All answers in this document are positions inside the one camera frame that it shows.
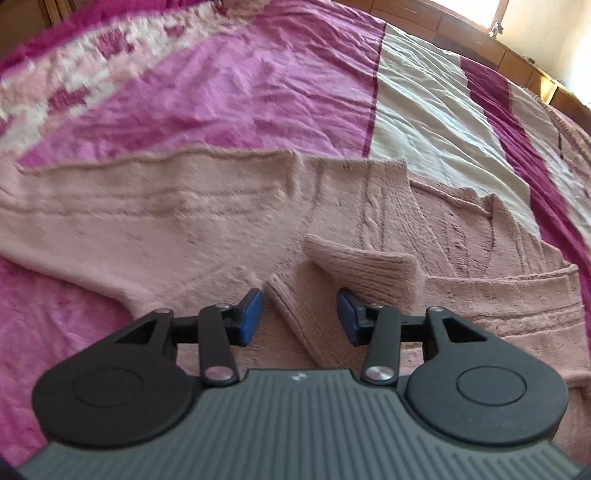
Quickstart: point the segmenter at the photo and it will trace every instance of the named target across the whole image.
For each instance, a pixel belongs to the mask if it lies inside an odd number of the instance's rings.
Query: bed
[[[500,74],[364,12],[99,0],[15,50],[0,76],[0,161],[22,168],[191,144],[288,148],[403,158],[413,173],[496,193],[578,265],[589,331],[591,139]],[[36,379],[131,317],[2,258],[0,319],[0,455],[19,465],[44,444]],[[582,449],[569,453],[585,460]]]

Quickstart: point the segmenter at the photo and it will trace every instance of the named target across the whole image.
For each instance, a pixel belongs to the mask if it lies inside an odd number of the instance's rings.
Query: small logo
[[[298,372],[295,375],[291,376],[291,379],[296,382],[304,381],[306,378],[308,378],[308,375],[302,372]]]

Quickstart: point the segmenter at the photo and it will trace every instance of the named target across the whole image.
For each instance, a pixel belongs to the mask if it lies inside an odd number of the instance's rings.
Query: white stripe
[[[591,202],[586,197],[585,184],[570,171],[560,157],[558,130],[548,113],[527,92],[512,85],[512,111],[530,139],[532,146],[544,160],[550,179],[558,188],[567,206],[570,221],[591,248]]]
[[[505,158],[482,108],[470,98],[457,54],[390,25],[378,67],[370,158],[403,158],[408,168],[479,195],[496,193],[536,237],[530,188]]]

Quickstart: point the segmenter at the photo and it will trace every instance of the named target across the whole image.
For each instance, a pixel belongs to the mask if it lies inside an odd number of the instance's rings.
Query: knit fabric
[[[339,287],[420,314],[440,304],[554,367],[571,402],[558,444],[584,459],[589,361],[577,268],[494,195],[409,178],[401,161],[193,147],[21,171],[0,165],[0,255],[123,302],[195,314],[265,289],[246,368],[350,367]],[[407,348],[402,372],[421,361]],[[179,363],[195,371],[194,348]]]

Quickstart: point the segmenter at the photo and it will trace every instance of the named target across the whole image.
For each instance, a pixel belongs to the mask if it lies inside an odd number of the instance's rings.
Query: gray ribbed plate
[[[51,444],[20,469],[28,480],[560,480],[579,471],[550,442],[448,443],[421,429],[395,392],[348,370],[250,371],[206,391],[152,442],[109,452]]]

